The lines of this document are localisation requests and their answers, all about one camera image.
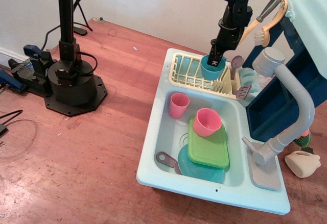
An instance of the pink cup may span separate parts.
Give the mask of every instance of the pink cup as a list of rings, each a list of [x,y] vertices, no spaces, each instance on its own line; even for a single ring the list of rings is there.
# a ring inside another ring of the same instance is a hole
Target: pink cup
[[[221,128],[221,118],[216,110],[201,108],[194,118],[193,130],[202,137],[207,137]]]
[[[190,103],[189,97],[181,92],[176,92],[170,97],[169,115],[174,119],[183,116],[186,108]]]

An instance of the white bristles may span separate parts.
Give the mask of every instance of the white bristles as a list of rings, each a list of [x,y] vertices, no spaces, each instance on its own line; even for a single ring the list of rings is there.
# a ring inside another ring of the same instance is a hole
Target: white bristles
[[[255,45],[262,45],[264,43],[264,40],[265,40],[265,34],[264,34],[264,31],[259,31],[259,32],[256,32],[254,34],[254,44]]]

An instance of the white wall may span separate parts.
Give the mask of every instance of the white wall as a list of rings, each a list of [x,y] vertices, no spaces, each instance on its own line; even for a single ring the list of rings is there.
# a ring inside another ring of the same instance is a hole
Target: white wall
[[[269,0],[250,0],[256,17]],[[140,32],[208,52],[210,40],[217,36],[223,0],[83,0],[88,19],[96,16]],[[24,59],[23,46],[42,46],[45,33],[59,24],[58,0],[0,0],[0,64],[8,56]],[[75,20],[82,21],[77,11]],[[59,30],[52,33],[47,48],[54,47]],[[253,48],[253,34],[227,58],[246,57]]]

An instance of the green plate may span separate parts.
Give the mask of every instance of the green plate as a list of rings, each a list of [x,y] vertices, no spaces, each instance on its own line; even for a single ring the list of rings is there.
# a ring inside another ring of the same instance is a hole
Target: green plate
[[[224,169],[229,165],[229,156],[224,125],[208,137],[198,136],[193,130],[194,116],[189,123],[189,158],[198,164]]]

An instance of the brush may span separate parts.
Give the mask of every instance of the brush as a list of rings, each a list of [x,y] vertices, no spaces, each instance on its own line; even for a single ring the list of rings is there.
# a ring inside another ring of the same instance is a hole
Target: brush
[[[262,10],[261,14],[250,24],[250,26],[247,27],[247,29],[244,31],[242,38],[239,42],[239,45],[242,43],[242,41],[246,38],[246,36],[249,35],[249,33],[259,24],[261,23],[266,16],[268,16],[273,9],[278,6],[278,4],[282,0],[270,0],[269,3],[266,5],[266,7]]]
[[[281,5],[279,7],[279,10],[273,20],[268,23],[266,26],[264,26],[261,31],[254,34],[254,44],[255,45],[262,45],[263,47],[266,47],[270,42],[270,33],[269,30],[274,27],[277,23],[279,23],[282,18],[285,16],[285,13],[287,11],[287,0],[282,0]]]

